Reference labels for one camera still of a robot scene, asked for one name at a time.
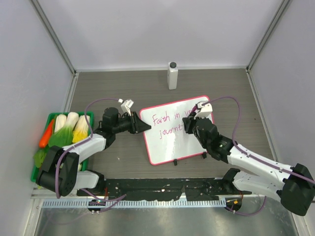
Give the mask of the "pink framed whiteboard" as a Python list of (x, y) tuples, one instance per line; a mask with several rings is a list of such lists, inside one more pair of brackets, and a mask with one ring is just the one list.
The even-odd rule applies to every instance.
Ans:
[(144, 108), (139, 116), (151, 126), (144, 141), (152, 165), (193, 157), (204, 153), (193, 134), (184, 131), (182, 118), (187, 117), (198, 102), (207, 102), (206, 95)]

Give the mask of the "purple capped marker pen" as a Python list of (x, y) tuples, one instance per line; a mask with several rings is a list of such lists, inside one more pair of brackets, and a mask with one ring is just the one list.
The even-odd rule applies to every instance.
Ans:
[(196, 116), (196, 112), (197, 112), (197, 105), (195, 104), (195, 106), (192, 108), (191, 112), (190, 112), (190, 116), (195, 117)]

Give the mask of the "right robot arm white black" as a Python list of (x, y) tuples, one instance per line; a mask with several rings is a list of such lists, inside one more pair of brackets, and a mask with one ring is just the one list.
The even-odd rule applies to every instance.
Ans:
[(215, 160), (248, 170), (228, 171), (222, 188), (227, 194), (249, 191), (279, 201), (290, 212), (305, 216), (315, 198), (315, 181), (308, 168), (300, 163), (294, 167), (282, 164), (245, 149), (221, 135), (208, 118), (194, 113), (183, 118), (184, 131), (193, 134)]

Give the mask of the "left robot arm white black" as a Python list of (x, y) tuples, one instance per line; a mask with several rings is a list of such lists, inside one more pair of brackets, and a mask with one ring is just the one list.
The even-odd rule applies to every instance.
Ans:
[(78, 167), (90, 156), (109, 148), (122, 132), (138, 134), (150, 130), (152, 127), (142, 121), (137, 112), (121, 115), (118, 109), (105, 109), (98, 128), (79, 143), (69, 146), (52, 146), (36, 177), (36, 184), (55, 192), (57, 197), (65, 197), (72, 190), (87, 190), (94, 196), (100, 196), (105, 189), (103, 174)]

